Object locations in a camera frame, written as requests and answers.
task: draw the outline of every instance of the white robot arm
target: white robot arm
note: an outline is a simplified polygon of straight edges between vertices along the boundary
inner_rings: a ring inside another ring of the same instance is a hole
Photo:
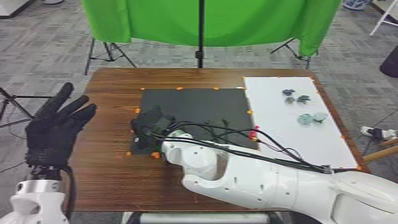
[[[192,139],[183,131],[169,137]],[[217,145],[265,156],[253,149]],[[398,223],[398,185],[377,176],[295,169],[189,142],[164,141],[162,152],[183,166],[183,186],[217,200],[247,208],[290,209],[324,224]]]
[[[0,224],[68,224],[61,206],[64,202],[59,180],[27,180],[11,197],[13,212]]]

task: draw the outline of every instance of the black cable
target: black cable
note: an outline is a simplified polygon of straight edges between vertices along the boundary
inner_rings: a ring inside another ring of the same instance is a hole
[[[11,166],[9,168],[6,168],[6,169],[0,171],[0,173],[7,172],[11,169],[14,169],[18,166],[22,166],[23,163],[25,163],[25,161],[20,162],[20,163],[18,163],[14,166]]]
[[[68,205],[66,205],[66,218],[71,220],[71,213],[75,209],[75,201],[77,201],[77,181],[71,167],[62,168],[68,176],[70,176],[70,197],[68,197]]]
[[[176,127],[176,125],[180,125],[182,123],[190,123],[190,121],[180,121],[180,122],[176,122],[174,124],[171,124],[171,127],[169,127],[169,133],[176,130],[174,127]],[[210,135],[213,136],[213,139],[212,139],[210,141],[215,141],[215,138],[217,138],[217,139],[221,139],[226,143],[229,143],[229,144],[240,146],[240,144],[237,144],[231,140],[228,140],[228,138],[217,137],[215,132],[213,132],[213,129],[208,129],[208,128],[203,127],[203,126],[197,126],[197,127],[203,128],[203,130],[206,130],[208,133],[210,133]]]
[[[219,128],[219,129],[229,130],[231,133],[237,133],[237,134],[244,135],[245,137],[249,137],[249,135],[244,134],[242,132],[245,132],[245,131],[256,131],[256,132],[269,138],[269,140],[272,141],[272,143],[277,145],[277,147],[279,147],[279,149],[283,150],[285,154],[286,154],[286,155],[288,155],[288,156],[290,156],[301,163],[304,163],[308,166],[311,166],[311,167],[318,170],[317,165],[313,165],[313,164],[301,158],[301,156],[297,156],[297,155],[290,152],[290,150],[285,149],[285,147],[283,147],[283,145],[279,144],[279,142],[276,141],[276,139],[270,137],[270,135],[269,135],[261,130],[253,129],[253,128],[244,129],[244,130],[235,130],[235,129],[226,128],[226,127],[221,127],[221,126],[208,125],[208,124],[197,124],[197,123],[178,124],[178,125],[173,127],[173,130],[176,130],[176,129],[178,129],[180,127],[183,127],[183,126],[205,126],[205,127]]]
[[[231,153],[231,154],[235,154],[238,156],[244,156],[244,157],[249,157],[253,159],[269,161],[269,162],[272,162],[272,163],[276,163],[276,164],[279,164],[283,166],[293,167],[297,169],[306,169],[306,170],[311,170],[311,171],[317,171],[317,172],[324,173],[324,167],[320,167],[320,166],[315,166],[315,165],[308,166],[308,164],[297,163],[293,161],[281,160],[281,159],[272,159],[272,158],[269,158],[265,156],[260,156],[260,155],[256,155],[253,153],[231,150],[228,147],[219,146],[219,145],[212,144],[210,142],[205,142],[205,141],[201,141],[197,139],[189,139],[189,138],[182,138],[182,137],[166,137],[166,136],[160,136],[160,135],[157,135],[157,136],[162,137],[162,139],[158,139],[160,141],[192,143],[192,144],[201,145],[205,147],[221,149],[222,151],[226,151],[228,153]]]
[[[11,119],[11,116],[13,116],[14,112],[16,112],[16,106],[14,106],[14,108],[13,108],[13,110],[11,110],[11,113],[9,113],[9,116],[7,116],[7,123],[11,123],[11,120],[9,120],[9,119]],[[22,137],[20,135],[16,135],[16,134],[13,133],[11,125],[9,125],[9,134],[11,134],[16,138],[20,138],[22,140],[27,139],[25,137]]]

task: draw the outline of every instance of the green backdrop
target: green backdrop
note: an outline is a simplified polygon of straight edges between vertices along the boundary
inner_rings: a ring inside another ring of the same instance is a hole
[[[206,46],[301,40],[311,56],[327,34],[341,0],[206,0]],[[93,36],[105,42],[132,37],[197,46],[199,0],[84,0]]]

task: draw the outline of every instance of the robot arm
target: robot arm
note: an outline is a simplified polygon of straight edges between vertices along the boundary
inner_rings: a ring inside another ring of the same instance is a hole
[[[183,131],[169,137],[192,139]],[[263,156],[253,149],[219,145]],[[301,170],[187,142],[166,140],[162,152],[183,167],[183,186],[217,200],[247,208],[290,209],[324,224],[398,223],[398,185],[377,176]]]
[[[13,212],[0,219],[0,224],[68,224],[61,210],[64,202],[61,181],[27,180],[18,184],[11,197]]]
[[[16,186],[11,197],[13,212],[0,224],[66,224],[73,208],[75,178],[68,166],[77,135],[96,114],[96,105],[80,107],[89,101],[82,96],[61,109],[71,96],[73,85],[66,83],[57,96],[43,105],[27,126],[27,164],[32,168],[29,180]],[[66,194],[61,192],[61,170],[71,177],[68,211],[62,213]]]

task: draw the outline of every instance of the orange dot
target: orange dot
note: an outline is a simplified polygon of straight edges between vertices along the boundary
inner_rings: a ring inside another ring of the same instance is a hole
[[[151,156],[153,156],[155,159],[160,159],[160,152],[153,152]]]

